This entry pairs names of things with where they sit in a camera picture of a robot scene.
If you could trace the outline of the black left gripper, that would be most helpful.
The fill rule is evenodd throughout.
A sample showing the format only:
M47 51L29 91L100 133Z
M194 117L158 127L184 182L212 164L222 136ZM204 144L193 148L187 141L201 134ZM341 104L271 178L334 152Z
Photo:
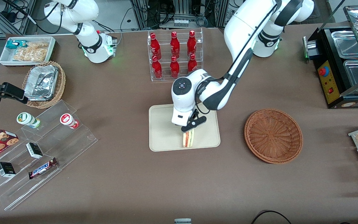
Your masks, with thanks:
M187 132L191 131L191 136L195 134L195 128L207 121L206 116L199 116L200 112L198 109L195 109L193 115L188 119L187 125L181 127L183 132L183 138L187 138Z

